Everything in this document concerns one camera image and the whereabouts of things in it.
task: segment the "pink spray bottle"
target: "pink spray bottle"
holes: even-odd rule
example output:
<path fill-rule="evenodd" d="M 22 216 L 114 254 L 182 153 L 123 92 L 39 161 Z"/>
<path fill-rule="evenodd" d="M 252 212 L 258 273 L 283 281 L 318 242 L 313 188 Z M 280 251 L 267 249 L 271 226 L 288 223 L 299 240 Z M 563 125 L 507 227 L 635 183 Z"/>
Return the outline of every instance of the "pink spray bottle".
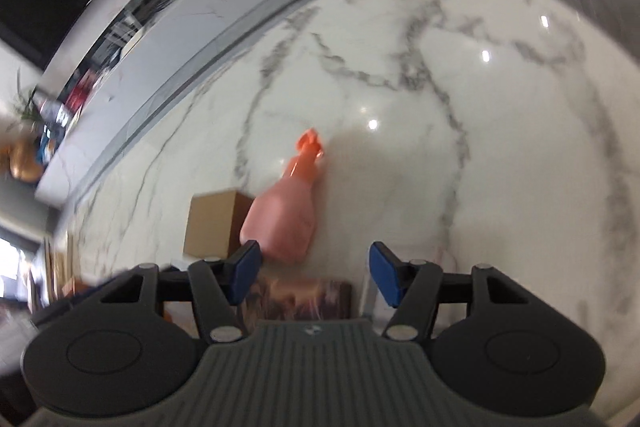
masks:
<path fill-rule="evenodd" d="M 296 144 L 299 155 L 292 158 L 273 187 L 255 198 L 240 230 L 240 242 L 255 239 L 263 256 L 283 263 L 297 263 L 306 257 L 316 228 L 311 188 L 322 156 L 315 129 L 309 129 Z"/>

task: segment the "blue object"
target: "blue object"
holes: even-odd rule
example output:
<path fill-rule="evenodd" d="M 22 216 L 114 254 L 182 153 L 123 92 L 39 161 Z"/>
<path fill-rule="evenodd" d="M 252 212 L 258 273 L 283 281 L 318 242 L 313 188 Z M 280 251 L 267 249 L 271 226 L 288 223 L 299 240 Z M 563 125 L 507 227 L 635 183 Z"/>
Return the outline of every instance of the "blue object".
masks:
<path fill-rule="evenodd" d="M 249 288 L 255 282 L 262 264 L 262 252 L 260 252 L 258 243 L 250 241 L 245 247 L 246 249 L 241 253 L 240 260 L 236 262 L 236 269 L 229 281 L 227 301 L 232 306 L 238 306 L 244 300 L 249 293 Z"/>
<path fill-rule="evenodd" d="M 374 243 L 369 248 L 371 277 L 385 298 L 386 303 L 393 308 L 397 308 L 406 293 L 406 289 L 400 285 L 393 261 L 380 250 L 378 245 L 382 245 L 382 243 Z"/>

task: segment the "orange object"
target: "orange object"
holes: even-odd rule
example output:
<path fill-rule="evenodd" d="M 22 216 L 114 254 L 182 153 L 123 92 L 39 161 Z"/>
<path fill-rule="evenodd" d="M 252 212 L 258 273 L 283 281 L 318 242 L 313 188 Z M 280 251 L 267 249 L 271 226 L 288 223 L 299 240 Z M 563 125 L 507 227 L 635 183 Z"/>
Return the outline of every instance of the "orange object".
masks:
<path fill-rule="evenodd" d="M 291 159 L 279 181 L 255 198 L 240 230 L 240 242 L 256 240 L 263 256 L 284 263 L 297 263 L 316 228 L 311 187 L 318 177 L 316 161 L 322 145 L 315 129 L 309 129 L 296 144 L 300 154 Z"/>

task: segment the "silver screw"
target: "silver screw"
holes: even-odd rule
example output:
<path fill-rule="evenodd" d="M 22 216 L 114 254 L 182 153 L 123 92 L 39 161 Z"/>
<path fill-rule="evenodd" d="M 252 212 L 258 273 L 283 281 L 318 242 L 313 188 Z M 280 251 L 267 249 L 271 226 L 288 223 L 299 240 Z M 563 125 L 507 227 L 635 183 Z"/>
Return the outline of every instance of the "silver screw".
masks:
<path fill-rule="evenodd" d="M 391 326 L 386 330 L 386 336 L 393 341 L 407 342 L 412 341 L 418 336 L 418 330 L 413 326 L 407 326 L 404 324 L 398 324 L 397 326 Z"/>
<path fill-rule="evenodd" d="M 218 343 L 235 342 L 242 338 L 242 331 L 235 326 L 220 326 L 211 330 L 211 339 Z"/>

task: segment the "marble table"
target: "marble table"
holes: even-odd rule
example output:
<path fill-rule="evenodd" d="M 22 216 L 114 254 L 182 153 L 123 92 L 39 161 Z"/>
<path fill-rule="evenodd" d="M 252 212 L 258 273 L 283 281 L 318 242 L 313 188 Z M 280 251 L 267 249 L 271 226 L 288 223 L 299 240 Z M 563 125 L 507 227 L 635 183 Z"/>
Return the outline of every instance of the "marble table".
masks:
<path fill-rule="evenodd" d="M 491 263 L 586 328 L 606 417 L 640 394 L 640 70 L 557 0 L 316 0 L 175 106 L 70 229 L 97 276 L 180 257 L 192 195 L 326 144 L 294 271 L 361 288 L 374 240 Z"/>

